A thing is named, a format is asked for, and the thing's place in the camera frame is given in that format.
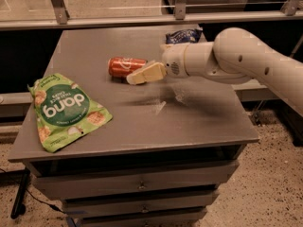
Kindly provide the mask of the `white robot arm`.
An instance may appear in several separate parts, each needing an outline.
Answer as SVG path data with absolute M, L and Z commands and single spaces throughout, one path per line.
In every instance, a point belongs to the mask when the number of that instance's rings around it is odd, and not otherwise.
M 275 51 L 237 27 L 221 31 L 212 42 L 167 44 L 160 62 L 150 61 L 127 76 L 132 84 L 203 77 L 225 84 L 255 79 L 303 115 L 303 63 Z

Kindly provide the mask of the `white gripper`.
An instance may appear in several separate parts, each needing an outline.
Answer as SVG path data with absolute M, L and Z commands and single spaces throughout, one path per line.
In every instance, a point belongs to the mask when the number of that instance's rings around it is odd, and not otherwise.
M 133 71 L 126 77 L 129 84 L 138 85 L 158 81 L 163 79 L 167 74 L 177 79 L 188 77 L 185 68 L 187 44 L 161 44 L 160 47 L 162 49 L 162 63 L 164 65 L 155 60 L 148 61 L 142 68 Z

